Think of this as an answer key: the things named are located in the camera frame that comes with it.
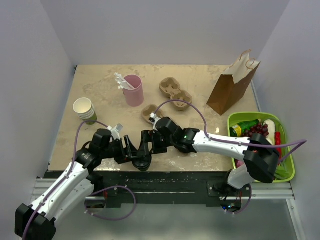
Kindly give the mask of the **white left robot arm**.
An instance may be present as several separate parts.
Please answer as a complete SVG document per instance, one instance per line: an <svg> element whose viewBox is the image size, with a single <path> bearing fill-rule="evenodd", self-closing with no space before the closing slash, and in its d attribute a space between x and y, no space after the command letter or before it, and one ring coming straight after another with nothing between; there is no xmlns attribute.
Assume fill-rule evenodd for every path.
<svg viewBox="0 0 320 240"><path fill-rule="evenodd" d="M60 177L30 205L15 212L14 232L24 240L51 240L58 222L86 197L104 190L102 177L94 170L104 159L128 160L118 126L98 129L93 138L74 153Z"/></svg>

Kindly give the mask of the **cardboard two-cup carrier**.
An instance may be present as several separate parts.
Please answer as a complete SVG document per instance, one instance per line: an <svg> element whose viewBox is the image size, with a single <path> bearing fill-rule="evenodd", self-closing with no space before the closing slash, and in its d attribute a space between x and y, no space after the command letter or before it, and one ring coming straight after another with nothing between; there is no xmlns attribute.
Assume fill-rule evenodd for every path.
<svg viewBox="0 0 320 240"><path fill-rule="evenodd" d="M155 112L155 110L158 108L157 105L155 104L150 104L150 105L147 105L142 111L141 111L141 116L144 120L146 120L148 123L150 124L154 124L155 121L152 119L151 120L151 114ZM156 112L156 115L159 117L159 118L164 118L165 115L163 113L163 111L161 109L159 109L157 112Z"/></svg>

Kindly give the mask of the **black cup lid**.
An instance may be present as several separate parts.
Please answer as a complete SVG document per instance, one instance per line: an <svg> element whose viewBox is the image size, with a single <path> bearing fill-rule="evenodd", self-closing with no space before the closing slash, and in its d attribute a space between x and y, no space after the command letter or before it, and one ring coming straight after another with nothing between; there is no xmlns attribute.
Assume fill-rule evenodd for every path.
<svg viewBox="0 0 320 240"><path fill-rule="evenodd" d="M145 172L149 169L152 162L151 155L139 156L132 160L132 165L141 172Z"/></svg>

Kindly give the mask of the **brown paper bag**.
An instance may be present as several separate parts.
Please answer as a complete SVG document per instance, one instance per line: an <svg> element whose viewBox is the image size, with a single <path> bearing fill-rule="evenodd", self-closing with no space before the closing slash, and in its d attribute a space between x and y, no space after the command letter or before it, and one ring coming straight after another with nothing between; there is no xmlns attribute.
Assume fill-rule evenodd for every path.
<svg viewBox="0 0 320 240"><path fill-rule="evenodd" d="M207 105L220 116L244 97L260 65L258 60L250 57L250 52L250 49L242 52L235 62L221 73L207 101Z"/></svg>

